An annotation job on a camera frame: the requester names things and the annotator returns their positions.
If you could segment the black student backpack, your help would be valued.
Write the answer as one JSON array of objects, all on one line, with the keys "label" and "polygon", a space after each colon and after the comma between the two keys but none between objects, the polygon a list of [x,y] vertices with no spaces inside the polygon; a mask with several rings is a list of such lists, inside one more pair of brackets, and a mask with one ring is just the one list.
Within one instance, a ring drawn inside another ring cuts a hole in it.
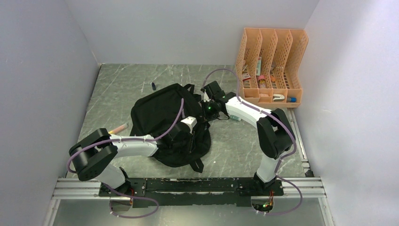
[{"label": "black student backpack", "polygon": [[182,119],[195,117],[197,124],[191,130],[194,134],[191,153],[162,154],[158,149],[152,157],[169,167],[190,165],[195,172],[202,173],[201,158],[211,147],[210,124],[204,119],[200,95],[194,93],[194,87],[193,84],[181,86],[175,83],[137,100],[131,110],[133,127],[130,135],[158,137]]}]

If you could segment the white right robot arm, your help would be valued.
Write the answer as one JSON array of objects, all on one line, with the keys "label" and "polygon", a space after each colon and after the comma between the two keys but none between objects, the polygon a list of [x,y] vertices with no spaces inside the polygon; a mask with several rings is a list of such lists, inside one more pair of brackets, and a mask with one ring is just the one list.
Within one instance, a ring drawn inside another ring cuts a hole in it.
[{"label": "white right robot arm", "polygon": [[254,190],[267,194],[276,179],[283,153],[295,144],[295,136],[288,119],[281,109],[267,110],[240,98],[236,93],[225,93],[216,81],[201,89],[204,94],[201,107],[208,121],[219,119],[220,113],[237,116],[257,129],[262,160],[254,177]]}]

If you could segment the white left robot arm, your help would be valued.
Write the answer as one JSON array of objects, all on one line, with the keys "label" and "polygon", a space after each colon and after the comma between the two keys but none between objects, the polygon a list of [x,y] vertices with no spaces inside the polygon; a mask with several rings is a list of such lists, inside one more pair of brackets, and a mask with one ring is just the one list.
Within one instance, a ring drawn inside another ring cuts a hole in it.
[{"label": "white left robot arm", "polygon": [[191,165],[193,170],[202,172],[199,129],[191,117],[158,137],[118,136],[100,128],[70,149],[67,170],[81,181],[104,182],[119,196],[129,192],[130,182],[122,169],[112,165],[117,158],[152,157],[169,167]]}]

